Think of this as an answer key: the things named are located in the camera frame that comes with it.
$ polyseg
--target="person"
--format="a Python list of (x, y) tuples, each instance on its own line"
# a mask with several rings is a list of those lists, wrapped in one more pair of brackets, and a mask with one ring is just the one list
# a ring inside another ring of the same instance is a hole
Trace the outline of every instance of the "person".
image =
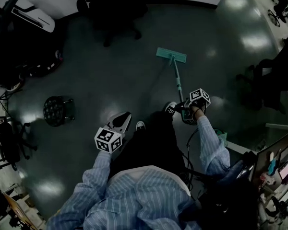
[[(155, 113), (151, 126), (139, 121), (133, 138), (111, 163), (99, 152), (73, 195), (51, 217), (47, 229), (257, 229), (257, 199), (248, 181), (221, 191), (229, 207), (221, 214), (191, 198), (184, 183), (185, 164), (177, 147), (172, 116), (176, 103)], [(229, 152), (201, 108), (193, 106), (206, 175), (222, 178)]]

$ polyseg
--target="flat mop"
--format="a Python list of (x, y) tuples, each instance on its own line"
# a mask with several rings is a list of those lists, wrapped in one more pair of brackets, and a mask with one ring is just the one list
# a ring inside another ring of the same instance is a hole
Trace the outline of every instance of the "flat mop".
[(175, 110), (181, 113), (181, 118), (184, 123), (189, 125), (196, 125), (197, 122), (193, 119), (193, 111), (190, 110), (190, 104), (196, 103), (197, 106), (205, 106), (207, 108), (207, 106), (210, 104), (210, 98), (205, 91), (198, 89), (191, 92), (189, 94), (189, 98), (184, 100), (176, 61), (186, 63), (187, 55), (159, 47), (157, 49), (156, 56), (169, 59), (169, 66), (174, 66), (176, 84), (180, 99), (180, 103), (175, 106)]

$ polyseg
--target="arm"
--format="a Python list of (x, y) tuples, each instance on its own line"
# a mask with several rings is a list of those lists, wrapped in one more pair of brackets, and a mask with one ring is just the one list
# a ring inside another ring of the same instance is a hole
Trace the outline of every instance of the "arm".
[(83, 224), (90, 208), (103, 199), (110, 172), (111, 154), (99, 152), (92, 169), (83, 174), (83, 182), (77, 184), (73, 195), (58, 214), (51, 217), (47, 229), (75, 229)]
[(224, 147), (224, 142), (217, 137), (202, 110), (194, 106), (192, 110), (195, 112), (195, 119), (200, 132), (200, 160), (204, 172), (208, 175), (222, 174), (230, 166), (229, 152)]

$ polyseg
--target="teal mop head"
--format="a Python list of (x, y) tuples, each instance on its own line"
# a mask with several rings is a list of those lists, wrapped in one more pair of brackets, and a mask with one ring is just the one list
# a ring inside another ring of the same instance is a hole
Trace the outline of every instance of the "teal mop head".
[(179, 61), (182, 63), (186, 63), (186, 61), (187, 61), (187, 55), (182, 54), (182, 53), (178, 53), (178, 52), (175, 52), (172, 50), (168, 50), (165, 48), (158, 48), (156, 56), (163, 57), (166, 59), (172, 59), (172, 56), (174, 56), (176, 61)]

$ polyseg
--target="sneaker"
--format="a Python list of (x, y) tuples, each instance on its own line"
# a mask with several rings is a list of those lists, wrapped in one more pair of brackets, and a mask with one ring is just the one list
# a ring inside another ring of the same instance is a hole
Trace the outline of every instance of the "sneaker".
[(143, 121), (139, 121), (136, 123), (135, 131), (138, 131), (140, 129), (146, 129), (145, 123)]
[(175, 111), (175, 106), (177, 105), (176, 102), (170, 102), (166, 105), (166, 107), (164, 108), (164, 112), (173, 116)]

